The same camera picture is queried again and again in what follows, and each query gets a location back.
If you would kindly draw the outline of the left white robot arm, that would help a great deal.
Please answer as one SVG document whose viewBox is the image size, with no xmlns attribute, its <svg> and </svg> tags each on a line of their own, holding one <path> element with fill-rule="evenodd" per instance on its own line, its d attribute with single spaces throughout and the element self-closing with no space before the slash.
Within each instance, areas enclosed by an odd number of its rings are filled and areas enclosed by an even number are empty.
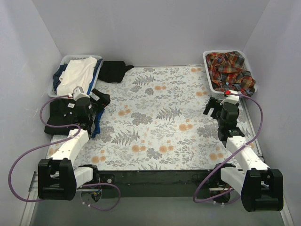
<svg viewBox="0 0 301 226">
<path fill-rule="evenodd" d="M 97 89 L 90 97 L 77 87 L 69 97 L 56 97 L 50 102 L 50 117 L 45 133 L 66 135 L 58 150 L 38 163 L 38 197 L 43 200 L 72 200 L 79 187 L 86 184 L 96 188 L 100 177 L 92 164 L 74 169 L 74 162 L 82 147 L 100 134 L 100 119 L 110 96 Z"/>
</svg>

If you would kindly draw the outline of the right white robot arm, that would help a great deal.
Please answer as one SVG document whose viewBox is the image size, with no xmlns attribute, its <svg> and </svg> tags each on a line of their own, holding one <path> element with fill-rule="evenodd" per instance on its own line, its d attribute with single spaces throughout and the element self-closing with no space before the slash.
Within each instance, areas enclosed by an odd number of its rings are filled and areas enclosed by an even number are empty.
<svg viewBox="0 0 301 226">
<path fill-rule="evenodd" d="M 228 184 L 238 192 L 248 212 L 281 211 L 284 206 L 283 175 L 280 170 L 271 169 L 248 145 L 237 126 L 238 101 L 236 95 L 224 100 L 211 97 L 203 114 L 213 110 L 211 117 L 218 122 L 218 138 L 238 161 L 241 170 L 228 162 L 221 163 L 207 177 L 213 177 L 213 183 L 218 187 Z"/>
</svg>

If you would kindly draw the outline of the blue plaid folded shirt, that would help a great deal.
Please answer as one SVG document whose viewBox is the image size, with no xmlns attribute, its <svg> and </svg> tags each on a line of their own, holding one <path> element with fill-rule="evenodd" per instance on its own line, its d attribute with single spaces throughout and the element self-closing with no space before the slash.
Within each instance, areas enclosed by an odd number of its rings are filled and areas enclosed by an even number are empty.
<svg viewBox="0 0 301 226">
<path fill-rule="evenodd" d="M 92 132 L 92 135 L 91 135 L 91 138 L 95 138 L 96 135 L 100 134 L 101 133 L 101 129 L 100 129 L 100 120 L 101 120 L 101 117 L 104 113 L 105 109 L 103 109 L 100 113 L 98 113 L 95 117 L 95 120 L 94 120 L 94 130 Z"/>
</svg>

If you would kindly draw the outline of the black folded shirt with buttons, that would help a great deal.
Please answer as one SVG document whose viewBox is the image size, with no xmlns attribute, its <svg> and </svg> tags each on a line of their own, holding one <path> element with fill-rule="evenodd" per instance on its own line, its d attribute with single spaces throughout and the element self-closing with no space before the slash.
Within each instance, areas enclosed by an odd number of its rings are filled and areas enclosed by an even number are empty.
<svg viewBox="0 0 301 226">
<path fill-rule="evenodd" d="M 77 122 L 76 102 L 72 99 L 57 99 L 50 103 L 50 117 L 47 124 L 62 126 L 75 124 Z M 76 127 L 53 128 L 45 126 L 44 132 L 49 135 L 69 135 L 71 129 Z"/>
</svg>

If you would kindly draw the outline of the black folded garment at back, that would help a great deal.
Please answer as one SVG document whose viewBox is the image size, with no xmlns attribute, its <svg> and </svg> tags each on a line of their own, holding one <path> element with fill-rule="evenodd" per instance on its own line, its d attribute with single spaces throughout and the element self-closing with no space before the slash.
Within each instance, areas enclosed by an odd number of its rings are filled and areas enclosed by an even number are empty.
<svg viewBox="0 0 301 226">
<path fill-rule="evenodd" d="M 124 61 L 104 61 L 100 68 L 98 79 L 107 83 L 121 83 L 125 73 L 134 68 Z"/>
</svg>

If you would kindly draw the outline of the cream white folded shirt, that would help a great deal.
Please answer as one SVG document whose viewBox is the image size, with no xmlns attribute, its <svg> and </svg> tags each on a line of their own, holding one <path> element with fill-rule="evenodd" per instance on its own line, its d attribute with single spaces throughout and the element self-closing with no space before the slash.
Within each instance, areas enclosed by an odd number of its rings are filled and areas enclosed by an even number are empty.
<svg viewBox="0 0 301 226">
<path fill-rule="evenodd" d="M 88 94 L 90 83 L 94 78 L 94 70 L 97 59 L 90 56 L 85 59 L 71 60 L 62 75 L 59 77 L 60 84 L 56 88 L 58 96 L 73 93 L 73 90 L 80 86 Z"/>
</svg>

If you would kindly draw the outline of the floral patterned table mat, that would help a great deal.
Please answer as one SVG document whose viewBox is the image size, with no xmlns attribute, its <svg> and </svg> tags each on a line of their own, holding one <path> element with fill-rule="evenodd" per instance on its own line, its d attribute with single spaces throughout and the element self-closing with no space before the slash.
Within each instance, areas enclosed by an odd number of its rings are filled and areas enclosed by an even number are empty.
<svg viewBox="0 0 301 226">
<path fill-rule="evenodd" d="M 203 115 L 210 98 L 204 66 L 136 67 L 121 83 L 98 81 L 110 104 L 100 134 L 73 166 L 100 170 L 210 170 L 230 157 L 218 124 Z"/>
</svg>

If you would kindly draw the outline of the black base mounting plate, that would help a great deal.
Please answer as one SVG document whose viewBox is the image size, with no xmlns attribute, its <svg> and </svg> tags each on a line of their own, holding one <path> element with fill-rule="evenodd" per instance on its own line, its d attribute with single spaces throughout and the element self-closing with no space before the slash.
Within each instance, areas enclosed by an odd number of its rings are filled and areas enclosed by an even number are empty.
<svg viewBox="0 0 301 226">
<path fill-rule="evenodd" d="M 126 170 L 98 171 L 101 183 L 117 186 L 122 198 L 192 197 L 211 171 Z"/>
</svg>

